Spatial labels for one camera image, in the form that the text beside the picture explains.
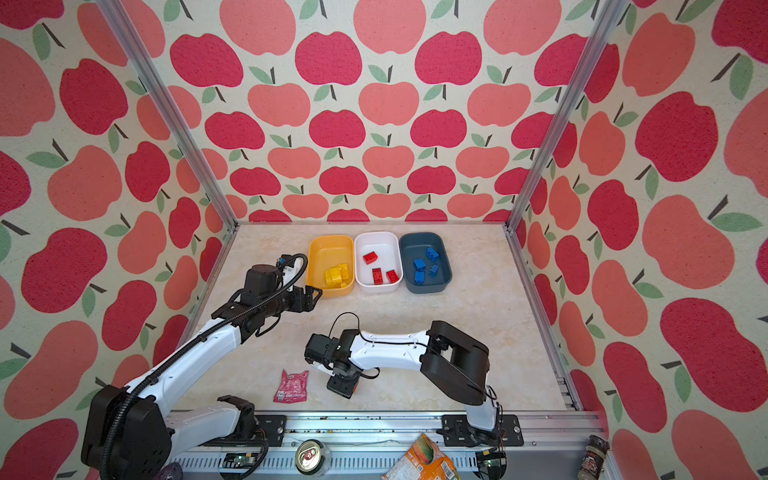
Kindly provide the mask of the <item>yellow plastic container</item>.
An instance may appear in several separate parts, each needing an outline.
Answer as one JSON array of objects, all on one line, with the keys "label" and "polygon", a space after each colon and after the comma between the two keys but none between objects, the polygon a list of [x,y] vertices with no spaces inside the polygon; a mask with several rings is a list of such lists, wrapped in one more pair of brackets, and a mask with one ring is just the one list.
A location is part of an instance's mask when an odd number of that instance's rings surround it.
[{"label": "yellow plastic container", "polygon": [[[323,290],[323,298],[338,298],[352,292],[355,284],[355,255],[353,239],[346,235],[326,235],[315,238],[309,247],[306,284]],[[328,288],[324,272],[339,264],[349,267],[349,285],[346,288]]]}]

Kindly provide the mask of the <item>white plastic container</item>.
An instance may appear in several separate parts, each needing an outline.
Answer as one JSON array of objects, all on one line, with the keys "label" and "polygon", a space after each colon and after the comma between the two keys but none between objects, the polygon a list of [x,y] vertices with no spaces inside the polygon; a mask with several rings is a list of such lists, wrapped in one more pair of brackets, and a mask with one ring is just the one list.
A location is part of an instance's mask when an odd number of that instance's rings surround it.
[{"label": "white plastic container", "polygon": [[[374,251],[378,260],[366,265],[363,256]],[[394,292],[403,280],[402,258],[399,250],[398,237],[388,231],[366,232],[359,234],[354,240],[355,278],[360,289],[366,294],[385,294]],[[384,284],[373,283],[372,269],[381,268]],[[386,272],[395,270],[400,280],[391,284]]]}]

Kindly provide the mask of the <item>dark teal plastic container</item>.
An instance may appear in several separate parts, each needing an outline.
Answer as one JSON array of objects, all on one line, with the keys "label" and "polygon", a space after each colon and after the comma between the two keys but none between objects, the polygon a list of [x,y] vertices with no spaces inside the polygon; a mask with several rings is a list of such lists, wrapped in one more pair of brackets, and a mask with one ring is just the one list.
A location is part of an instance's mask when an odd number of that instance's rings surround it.
[{"label": "dark teal plastic container", "polygon": [[[426,249],[434,248],[440,255],[437,262],[432,262],[426,256]],[[416,232],[403,235],[399,239],[399,248],[402,258],[404,280],[407,289],[414,294],[431,294],[442,292],[452,280],[452,270],[449,258],[442,238],[433,232]],[[414,283],[414,260],[421,258],[426,263],[425,281],[423,285]],[[432,265],[438,265],[439,271],[435,277],[429,275]]]}]

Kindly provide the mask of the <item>red curved lego brick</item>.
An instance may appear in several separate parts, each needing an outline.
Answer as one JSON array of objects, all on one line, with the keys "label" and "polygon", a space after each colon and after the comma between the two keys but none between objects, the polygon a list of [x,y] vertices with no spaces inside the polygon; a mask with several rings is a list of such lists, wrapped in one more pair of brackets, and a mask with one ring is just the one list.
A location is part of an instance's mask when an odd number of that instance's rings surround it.
[{"label": "red curved lego brick", "polygon": [[372,251],[363,256],[363,260],[366,265],[371,265],[378,260],[378,255]]}]

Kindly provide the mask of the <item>red lego brick angled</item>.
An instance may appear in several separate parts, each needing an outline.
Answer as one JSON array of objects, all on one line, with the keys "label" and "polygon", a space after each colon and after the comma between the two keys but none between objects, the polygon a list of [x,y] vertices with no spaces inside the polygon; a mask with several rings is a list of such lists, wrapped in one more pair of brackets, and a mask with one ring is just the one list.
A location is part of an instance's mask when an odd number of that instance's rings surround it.
[{"label": "red lego brick angled", "polygon": [[391,284],[395,284],[400,280],[400,277],[395,270],[387,271],[386,275]]}]

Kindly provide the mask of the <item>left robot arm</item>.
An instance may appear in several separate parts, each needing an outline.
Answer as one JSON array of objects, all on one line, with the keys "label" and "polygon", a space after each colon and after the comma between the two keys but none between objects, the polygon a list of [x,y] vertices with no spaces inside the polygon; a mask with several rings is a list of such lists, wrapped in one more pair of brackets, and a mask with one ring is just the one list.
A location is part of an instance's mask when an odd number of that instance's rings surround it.
[{"label": "left robot arm", "polygon": [[303,253],[257,264],[243,288],[219,307],[194,337],[123,387],[107,385],[91,400],[81,450],[83,464],[103,479],[150,479],[169,460],[211,441],[269,448],[252,403],[232,395],[187,412],[178,401],[216,363],[251,338],[273,330],[286,313],[314,309],[320,289],[298,286],[308,266]]}]

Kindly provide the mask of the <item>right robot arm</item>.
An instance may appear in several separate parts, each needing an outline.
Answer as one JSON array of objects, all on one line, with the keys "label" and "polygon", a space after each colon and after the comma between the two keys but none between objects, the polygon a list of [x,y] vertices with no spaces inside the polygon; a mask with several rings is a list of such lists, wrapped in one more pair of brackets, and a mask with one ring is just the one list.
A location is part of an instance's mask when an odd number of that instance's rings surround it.
[{"label": "right robot arm", "polygon": [[500,426],[498,400],[487,385],[488,347],[452,324],[435,320],[410,334],[346,329],[338,338],[314,335],[305,360],[327,373],[328,388],[349,398],[368,370],[418,371],[448,398],[465,407],[470,427],[490,433]]}]

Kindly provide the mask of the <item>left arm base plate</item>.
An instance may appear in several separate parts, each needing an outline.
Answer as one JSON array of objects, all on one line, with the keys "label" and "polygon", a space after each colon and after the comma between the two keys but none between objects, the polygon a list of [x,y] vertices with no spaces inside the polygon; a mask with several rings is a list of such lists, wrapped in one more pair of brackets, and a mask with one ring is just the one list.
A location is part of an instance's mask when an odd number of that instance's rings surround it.
[{"label": "left arm base plate", "polygon": [[280,447],[285,433],[285,415],[249,413],[242,416],[233,433],[212,439],[206,447]]}]

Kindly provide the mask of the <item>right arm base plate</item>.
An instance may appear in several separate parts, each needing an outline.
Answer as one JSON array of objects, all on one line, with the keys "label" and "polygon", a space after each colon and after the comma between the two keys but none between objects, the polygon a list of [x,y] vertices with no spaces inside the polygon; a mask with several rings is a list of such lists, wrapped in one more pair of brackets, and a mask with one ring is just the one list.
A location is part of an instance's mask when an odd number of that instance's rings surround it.
[{"label": "right arm base plate", "polygon": [[443,415],[437,432],[448,447],[522,447],[524,438],[518,417],[502,414],[493,430],[472,427],[466,415]]}]

